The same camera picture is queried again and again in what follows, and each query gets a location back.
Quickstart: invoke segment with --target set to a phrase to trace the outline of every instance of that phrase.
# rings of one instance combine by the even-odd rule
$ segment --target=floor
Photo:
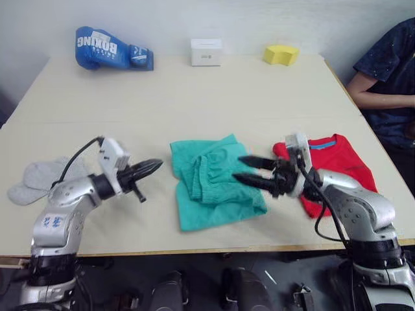
[[[0,90],[0,128],[6,123],[16,105]]]
[[[157,280],[169,271],[183,270],[188,274],[191,287],[189,310],[219,311],[217,293],[222,270],[244,267],[256,273],[264,282],[276,310],[301,310],[293,303],[292,291],[295,284],[304,283],[313,291],[315,310],[324,311],[340,310],[327,280],[327,270],[338,266],[341,261],[336,255],[287,261],[287,257],[281,253],[233,253],[229,257],[194,254],[116,257],[105,260],[102,263],[104,266],[83,264],[82,269],[96,310],[102,310],[100,305],[114,294],[130,288],[143,294],[143,304],[138,310],[146,310]],[[4,291],[10,272],[3,270],[4,284],[0,292]],[[20,287],[21,283],[12,283],[8,293],[0,297],[0,310],[7,310],[18,303]]]

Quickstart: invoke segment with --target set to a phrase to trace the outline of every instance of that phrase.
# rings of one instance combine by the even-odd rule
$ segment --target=person's arm
[[[392,109],[392,108],[415,108],[415,95],[384,95],[368,92],[377,80],[362,72],[358,72],[347,86],[347,90],[362,109]]]

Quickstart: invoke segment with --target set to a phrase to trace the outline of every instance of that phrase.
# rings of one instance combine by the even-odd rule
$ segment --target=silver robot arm
[[[58,303],[70,309],[75,288],[75,261],[86,216],[103,200],[134,191],[145,197],[136,181],[152,174],[163,163],[150,159],[128,165],[129,154],[113,139],[101,139],[99,161],[103,174],[57,183],[33,229],[29,279],[23,285],[16,310],[27,304]]]
[[[395,303],[415,310],[415,274],[397,240],[392,203],[349,176],[328,170],[318,170],[318,175],[334,217],[349,236],[353,267],[367,280],[362,287],[372,310],[377,310],[385,297],[388,301],[398,297]]]

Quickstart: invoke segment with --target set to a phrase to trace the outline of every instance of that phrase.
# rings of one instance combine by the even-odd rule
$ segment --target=dark blue shirt
[[[371,93],[415,95],[415,17],[389,30],[353,68],[378,80]],[[415,121],[415,107],[362,112],[382,141],[415,147],[415,141],[405,137],[405,128]]]

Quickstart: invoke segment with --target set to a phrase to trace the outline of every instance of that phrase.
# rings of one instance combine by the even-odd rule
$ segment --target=green cloth
[[[221,141],[176,141],[170,144],[180,226],[199,230],[237,222],[267,212],[258,189],[239,183],[234,172],[254,170],[238,160],[246,151],[234,135]]]

